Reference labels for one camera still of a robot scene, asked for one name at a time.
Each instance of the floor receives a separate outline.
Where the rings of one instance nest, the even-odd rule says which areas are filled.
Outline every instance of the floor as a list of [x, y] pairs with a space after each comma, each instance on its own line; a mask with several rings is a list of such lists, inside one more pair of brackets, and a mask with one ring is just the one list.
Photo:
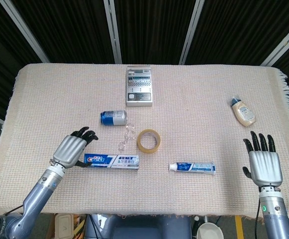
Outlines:
[[[209, 218], [210, 222], [216, 222], [218, 217]], [[44, 239], [48, 230], [48, 226], [51, 220], [51, 215], [41, 214], [36, 221], [35, 228], [33, 229], [29, 239]], [[242, 227], [244, 239], [253, 239], [254, 238], [254, 224], [255, 220], [249, 220], [242, 218]], [[224, 238], [226, 239], [237, 239], [236, 226], [235, 226], [235, 217], [221, 217], [218, 221], [218, 226], [222, 229]], [[267, 234], [265, 226], [258, 224], [258, 239], [266, 239]]]

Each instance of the robotic hand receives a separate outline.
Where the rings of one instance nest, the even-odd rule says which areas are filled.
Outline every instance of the robotic hand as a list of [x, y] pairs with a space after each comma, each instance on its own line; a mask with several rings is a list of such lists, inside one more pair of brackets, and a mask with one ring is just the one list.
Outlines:
[[288, 215], [278, 188], [283, 182], [283, 175], [274, 140], [268, 135], [267, 147], [265, 137], [260, 133], [260, 146], [256, 134], [251, 131], [251, 135], [254, 148], [248, 139], [244, 139], [251, 172], [247, 167], [243, 167], [244, 174], [259, 187], [259, 200], [268, 238], [289, 239]]
[[79, 160], [84, 148], [92, 141], [98, 140], [89, 127], [83, 127], [64, 138], [50, 160], [51, 166], [40, 177], [34, 188], [23, 202], [24, 213], [0, 216], [0, 239], [26, 239], [34, 227], [35, 221], [48, 199], [62, 180], [66, 169], [73, 166], [87, 167]]

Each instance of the blue and white toothpaste tube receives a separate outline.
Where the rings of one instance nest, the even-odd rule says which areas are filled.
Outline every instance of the blue and white toothpaste tube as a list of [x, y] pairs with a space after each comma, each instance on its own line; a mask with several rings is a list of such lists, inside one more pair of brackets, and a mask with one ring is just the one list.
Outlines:
[[169, 170], [177, 172], [204, 173], [214, 175], [215, 164], [209, 163], [170, 163]]
[[85, 163], [96, 168], [139, 169], [139, 155], [108, 155], [85, 153]]

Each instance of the tape roll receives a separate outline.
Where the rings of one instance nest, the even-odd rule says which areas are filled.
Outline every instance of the tape roll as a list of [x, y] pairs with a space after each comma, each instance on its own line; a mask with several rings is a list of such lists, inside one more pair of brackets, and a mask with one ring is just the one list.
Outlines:
[[[156, 140], [156, 145], [153, 148], [143, 147], [143, 145], [141, 144], [141, 139], [142, 139], [143, 135], [153, 136]], [[137, 144], [138, 144], [140, 151], [143, 153], [155, 153], [158, 150], [158, 148], [160, 147], [160, 143], [161, 143], [160, 135], [152, 129], [145, 129], [141, 133], [139, 133]]]

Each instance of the soda can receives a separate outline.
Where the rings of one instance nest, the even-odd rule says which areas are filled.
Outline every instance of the soda can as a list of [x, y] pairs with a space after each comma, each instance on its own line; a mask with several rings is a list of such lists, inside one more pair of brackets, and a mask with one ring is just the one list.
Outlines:
[[126, 125], [126, 111], [104, 111], [100, 114], [100, 122], [106, 126]]

